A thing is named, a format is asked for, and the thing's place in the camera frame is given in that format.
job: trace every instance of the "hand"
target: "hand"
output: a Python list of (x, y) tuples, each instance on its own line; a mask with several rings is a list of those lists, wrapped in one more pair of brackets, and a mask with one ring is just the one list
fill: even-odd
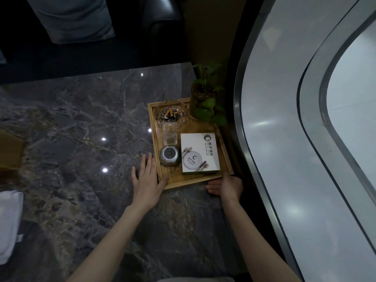
[(162, 191), (166, 187), (168, 176), (164, 175), (157, 185), (157, 165), (155, 157), (149, 153), (146, 163), (146, 155), (141, 158), (138, 179), (136, 168), (132, 167), (133, 202), (132, 205), (140, 207), (145, 213), (150, 211), (159, 201)]
[(228, 172), (222, 173), (220, 179), (211, 180), (206, 185), (210, 194), (221, 196), (222, 205), (238, 203), (243, 191), (243, 182), (240, 178), (230, 176)]

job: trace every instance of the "white box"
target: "white box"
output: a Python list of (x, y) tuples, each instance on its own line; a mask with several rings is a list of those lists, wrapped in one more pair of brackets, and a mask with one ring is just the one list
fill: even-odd
[(215, 133), (182, 133), (183, 174), (216, 173), (219, 158)]

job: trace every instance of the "white floor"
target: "white floor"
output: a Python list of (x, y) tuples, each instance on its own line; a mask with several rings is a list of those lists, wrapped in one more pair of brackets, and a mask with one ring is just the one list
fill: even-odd
[(335, 67), (327, 108), (336, 132), (376, 188), (376, 22)]

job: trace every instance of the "plant pot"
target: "plant pot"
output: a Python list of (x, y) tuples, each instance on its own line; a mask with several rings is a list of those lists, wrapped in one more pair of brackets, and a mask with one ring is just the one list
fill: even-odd
[(214, 97), (214, 91), (209, 88), (207, 92), (204, 92), (201, 89), (200, 83), (194, 83), (191, 86), (191, 100), (189, 106), (189, 113), (191, 117), (195, 119), (199, 119), (199, 117), (195, 114), (195, 109), (200, 106), (202, 102), (204, 102), (209, 97)]

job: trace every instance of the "brown wall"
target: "brown wall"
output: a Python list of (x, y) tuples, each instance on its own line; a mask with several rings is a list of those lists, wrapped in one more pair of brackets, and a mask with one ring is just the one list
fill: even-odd
[(246, 0), (186, 0), (187, 54), (193, 63), (227, 60)]

